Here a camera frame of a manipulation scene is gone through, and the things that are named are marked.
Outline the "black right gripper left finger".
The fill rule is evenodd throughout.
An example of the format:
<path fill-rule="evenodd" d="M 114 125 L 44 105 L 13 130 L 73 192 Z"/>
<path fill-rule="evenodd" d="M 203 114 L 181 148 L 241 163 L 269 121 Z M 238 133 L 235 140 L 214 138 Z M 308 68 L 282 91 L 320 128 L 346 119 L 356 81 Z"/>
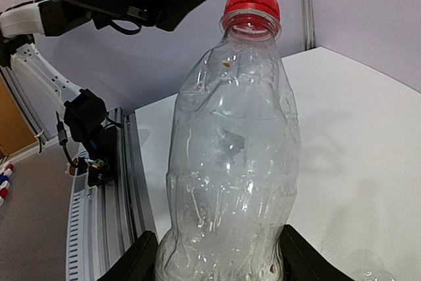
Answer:
<path fill-rule="evenodd" d="M 98 281 L 152 281 L 158 241 L 154 232 L 144 231 Z"/>

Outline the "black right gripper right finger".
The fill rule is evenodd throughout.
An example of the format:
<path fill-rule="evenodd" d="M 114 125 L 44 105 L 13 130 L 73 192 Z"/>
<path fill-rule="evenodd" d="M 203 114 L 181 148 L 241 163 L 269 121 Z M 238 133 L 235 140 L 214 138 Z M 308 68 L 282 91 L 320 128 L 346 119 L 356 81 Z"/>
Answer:
<path fill-rule="evenodd" d="M 289 224 L 280 234 L 284 280 L 290 281 L 352 281 L 331 265 L 311 244 Z"/>

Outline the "clear bottle with red ring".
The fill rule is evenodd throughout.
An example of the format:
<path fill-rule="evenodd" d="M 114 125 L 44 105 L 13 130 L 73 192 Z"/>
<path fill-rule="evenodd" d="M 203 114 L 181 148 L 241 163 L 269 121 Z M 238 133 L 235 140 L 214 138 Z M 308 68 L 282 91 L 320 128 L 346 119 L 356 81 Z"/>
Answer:
<path fill-rule="evenodd" d="M 166 174 L 169 231 L 157 280 L 281 280 L 280 234 L 297 195 L 300 129 L 276 46 L 280 23 L 255 9 L 184 80 Z"/>

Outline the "red bottle cap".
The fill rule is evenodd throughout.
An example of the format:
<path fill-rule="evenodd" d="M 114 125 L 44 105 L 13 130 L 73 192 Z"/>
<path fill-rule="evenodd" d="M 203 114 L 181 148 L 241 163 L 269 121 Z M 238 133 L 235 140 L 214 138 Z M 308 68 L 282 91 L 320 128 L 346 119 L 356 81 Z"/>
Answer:
<path fill-rule="evenodd" d="M 224 14 L 243 9 L 260 11 L 269 14 L 278 22 L 281 20 L 280 7 L 277 0 L 227 0 Z"/>

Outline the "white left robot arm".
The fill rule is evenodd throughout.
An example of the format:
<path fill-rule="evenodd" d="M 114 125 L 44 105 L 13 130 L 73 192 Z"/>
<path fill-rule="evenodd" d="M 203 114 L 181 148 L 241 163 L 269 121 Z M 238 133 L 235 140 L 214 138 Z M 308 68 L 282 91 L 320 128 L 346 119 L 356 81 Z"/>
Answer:
<path fill-rule="evenodd" d="M 206 0 L 33 0 L 1 13 L 1 67 L 31 76 L 52 99 L 59 117 L 76 99 L 91 97 L 62 76 L 38 52 L 34 35 L 61 36 L 82 24 L 110 26 L 123 34 L 137 34 L 144 27 L 173 31 L 193 9 Z M 135 25 L 121 29 L 122 21 Z"/>

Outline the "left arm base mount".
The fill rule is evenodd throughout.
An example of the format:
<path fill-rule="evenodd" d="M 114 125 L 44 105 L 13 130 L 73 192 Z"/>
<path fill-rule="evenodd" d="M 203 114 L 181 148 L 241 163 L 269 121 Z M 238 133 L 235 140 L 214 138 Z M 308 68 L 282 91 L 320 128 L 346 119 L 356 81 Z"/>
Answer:
<path fill-rule="evenodd" d="M 108 117 L 105 102 L 88 89 L 80 89 L 71 101 L 64 102 L 64 116 L 57 118 L 60 146 L 75 169 L 88 173 L 88 186 L 101 186 L 116 179 L 117 136 L 121 123 Z M 66 147 L 68 137 L 65 126 L 75 142 L 83 145 L 87 158 L 74 161 Z"/>

